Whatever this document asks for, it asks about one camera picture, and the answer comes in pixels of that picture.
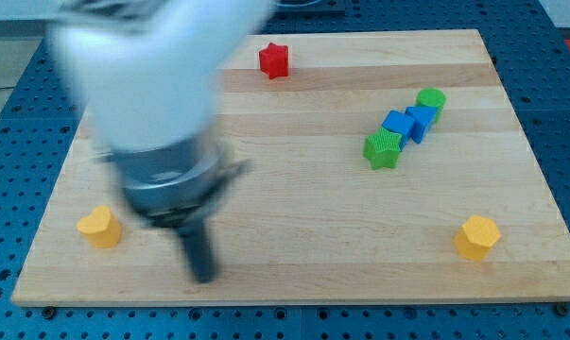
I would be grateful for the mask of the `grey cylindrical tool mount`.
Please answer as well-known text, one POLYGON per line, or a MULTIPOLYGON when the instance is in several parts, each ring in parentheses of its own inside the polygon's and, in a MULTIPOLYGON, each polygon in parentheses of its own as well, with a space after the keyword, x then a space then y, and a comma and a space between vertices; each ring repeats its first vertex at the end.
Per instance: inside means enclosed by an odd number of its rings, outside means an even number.
POLYGON ((250 162, 232 161, 213 136, 197 136, 155 149, 114 150, 109 156, 120 172, 130 207, 157 228, 176 228, 215 213, 236 178, 250 162))

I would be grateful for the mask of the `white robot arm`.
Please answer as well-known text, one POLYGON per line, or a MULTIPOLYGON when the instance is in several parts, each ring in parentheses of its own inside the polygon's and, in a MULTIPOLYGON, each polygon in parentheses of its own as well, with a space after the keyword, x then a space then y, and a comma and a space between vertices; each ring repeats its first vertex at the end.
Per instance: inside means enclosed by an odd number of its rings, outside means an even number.
POLYGON ((95 117, 130 207, 181 240, 195 281, 216 275, 206 230, 233 161, 216 122, 221 66, 261 29, 270 0, 66 1, 48 35, 95 117))

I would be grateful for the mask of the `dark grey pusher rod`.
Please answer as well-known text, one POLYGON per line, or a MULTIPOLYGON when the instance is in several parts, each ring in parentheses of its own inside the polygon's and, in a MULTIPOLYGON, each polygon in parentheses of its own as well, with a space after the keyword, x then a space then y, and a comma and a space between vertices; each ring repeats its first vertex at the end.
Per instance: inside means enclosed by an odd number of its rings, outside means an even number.
POLYGON ((196 282, 211 282, 217 271, 214 253, 204 219, 194 220, 177 229, 183 254, 196 282))

